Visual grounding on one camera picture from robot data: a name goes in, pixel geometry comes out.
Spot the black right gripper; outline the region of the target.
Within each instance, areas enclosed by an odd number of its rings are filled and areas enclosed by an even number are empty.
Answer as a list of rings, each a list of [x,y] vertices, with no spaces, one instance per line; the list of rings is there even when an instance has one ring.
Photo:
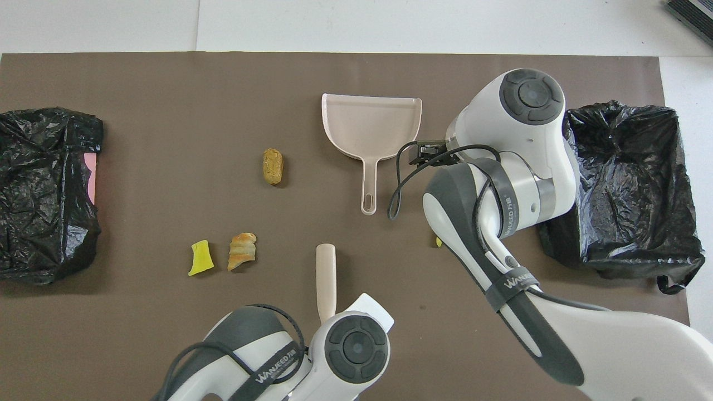
[[[422,167],[448,151],[446,142],[419,142],[409,150],[409,164]]]

